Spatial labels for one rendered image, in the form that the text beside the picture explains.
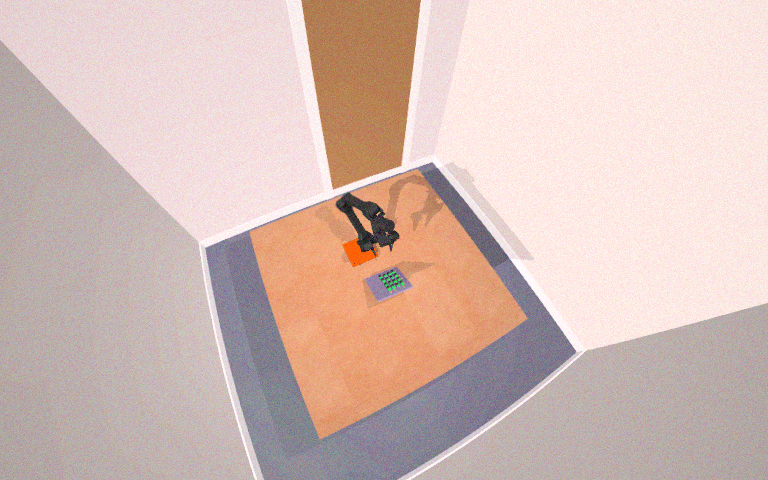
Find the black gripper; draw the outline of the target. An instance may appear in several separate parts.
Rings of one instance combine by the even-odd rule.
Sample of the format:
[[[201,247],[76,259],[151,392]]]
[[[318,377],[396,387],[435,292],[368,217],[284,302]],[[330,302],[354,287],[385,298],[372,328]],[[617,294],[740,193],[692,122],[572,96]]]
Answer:
[[[375,257],[377,257],[376,253],[375,253],[375,250],[374,250],[374,247],[372,246],[372,244],[378,243],[378,242],[375,241],[375,233],[378,232],[378,234],[380,234],[380,233],[382,233],[383,230],[380,230],[380,229],[373,230],[372,229],[372,231],[373,231],[373,235],[374,235],[374,240],[370,241],[369,239],[366,239],[366,240],[363,240],[361,242],[361,244],[362,244],[364,250],[371,250],[373,252],[373,254],[375,255]],[[392,232],[390,232],[388,234],[391,234],[392,238],[393,238],[392,242],[389,242],[389,248],[390,248],[390,251],[392,252],[392,248],[393,248],[394,242],[397,241],[397,239],[399,239],[400,237],[399,237],[399,234],[395,230],[393,230]]]

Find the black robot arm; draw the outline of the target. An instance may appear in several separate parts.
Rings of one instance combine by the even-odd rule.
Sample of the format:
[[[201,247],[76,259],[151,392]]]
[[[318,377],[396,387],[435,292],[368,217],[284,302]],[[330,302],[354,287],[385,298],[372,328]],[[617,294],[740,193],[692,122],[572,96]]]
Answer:
[[[358,241],[356,243],[360,246],[362,253],[370,250],[364,250],[361,242],[366,239],[369,239],[370,241],[374,240],[374,236],[364,229],[353,211],[353,207],[362,211],[363,216],[371,222],[373,230],[383,230],[380,234],[378,234],[378,232],[375,233],[375,241],[378,242],[380,247],[388,246],[389,242],[392,242],[392,235],[386,234],[385,232],[392,232],[395,228],[395,223],[388,218],[384,218],[385,212],[378,204],[371,201],[363,201],[351,193],[346,193],[336,201],[336,206],[341,212],[346,214],[358,233]],[[380,213],[376,215],[378,212]]]

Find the lavender switch panel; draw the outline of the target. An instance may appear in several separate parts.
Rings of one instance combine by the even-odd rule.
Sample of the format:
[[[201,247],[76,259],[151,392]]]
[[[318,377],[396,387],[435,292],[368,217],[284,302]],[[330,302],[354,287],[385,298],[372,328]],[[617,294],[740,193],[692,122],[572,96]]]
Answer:
[[[397,266],[364,280],[377,302],[414,288]]]

